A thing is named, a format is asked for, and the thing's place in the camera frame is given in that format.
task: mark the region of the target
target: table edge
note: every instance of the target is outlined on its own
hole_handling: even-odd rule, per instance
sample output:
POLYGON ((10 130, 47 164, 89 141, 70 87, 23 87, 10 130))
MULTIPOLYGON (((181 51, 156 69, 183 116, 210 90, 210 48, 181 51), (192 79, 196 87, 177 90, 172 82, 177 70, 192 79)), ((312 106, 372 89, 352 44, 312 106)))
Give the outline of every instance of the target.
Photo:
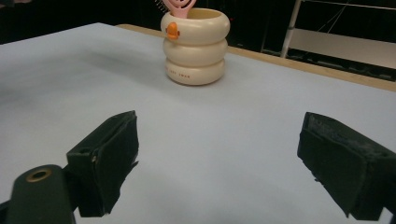
MULTIPOLYGON (((142 34, 146 35, 154 35, 158 37, 165 37, 165 34, 162 33, 161 31, 157 30, 152 30, 149 28, 145 27, 140 27, 132 24, 119 24, 116 25, 119 28, 126 29, 126 30, 131 30, 135 32, 139 32, 142 34)), ((228 52, 232 54, 236 54, 239 56, 247 57, 250 59, 262 61, 265 63, 272 63, 276 65, 281 65, 284 67, 308 72, 308 73, 313 73, 325 77, 332 77, 332 78, 337 78, 340 80, 356 83, 356 84, 361 84, 364 86, 369 86, 381 90, 386 90, 386 91, 395 91, 396 92, 396 82, 392 81, 386 81, 382 80, 379 78, 375 77, 366 77, 358 74, 353 74, 353 73, 348 73, 332 68, 327 68, 327 67, 322 67, 314 64, 309 64, 309 63, 302 63, 302 62, 297 62, 294 60, 290 59, 283 59, 279 58, 276 56, 272 55, 267 55, 259 52, 254 52, 251 50, 247 49, 239 49, 239 48, 234 48, 234 47, 229 47, 228 52)))

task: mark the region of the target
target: dark background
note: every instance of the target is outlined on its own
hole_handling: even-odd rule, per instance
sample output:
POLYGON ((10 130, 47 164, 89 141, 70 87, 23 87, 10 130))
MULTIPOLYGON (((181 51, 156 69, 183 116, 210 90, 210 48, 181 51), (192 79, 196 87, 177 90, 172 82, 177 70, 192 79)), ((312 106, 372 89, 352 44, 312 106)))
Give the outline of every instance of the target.
MULTIPOLYGON (((377 7, 396 7, 395 0, 329 0, 377 7)), ((197 0, 196 7, 224 12, 231 21, 230 46, 279 55, 289 25, 294 0, 197 0)), ((302 3, 296 27, 318 30, 343 6, 302 3)), ((110 25, 130 23, 160 29, 163 16, 154 0, 33 0, 14 8, 0 9, 0 44, 71 29, 94 22, 110 25)), ((321 31, 396 43, 396 11, 345 7, 333 25, 321 31)), ((368 64, 340 61, 312 53, 290 51, 290 58, 307 63, 327 61, 334 68, 372 77, 395 80, 394 70, 368 64)))

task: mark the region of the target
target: table surface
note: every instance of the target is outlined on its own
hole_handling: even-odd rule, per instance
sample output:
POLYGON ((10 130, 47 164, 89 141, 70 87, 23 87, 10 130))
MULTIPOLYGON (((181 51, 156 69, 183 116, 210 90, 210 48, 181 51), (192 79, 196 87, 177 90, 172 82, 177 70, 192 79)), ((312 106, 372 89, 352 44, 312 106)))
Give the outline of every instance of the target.
POLYGON ((105 119, 135 110, 139 165, 110 216, 78 223, 359 223, 296 156, 304 114, 394 151, 396 92, 231 53, 219 81, 178 85, 162 43, 96 23, 0 46, 0 202, 18 175, 65 166, 105 119))

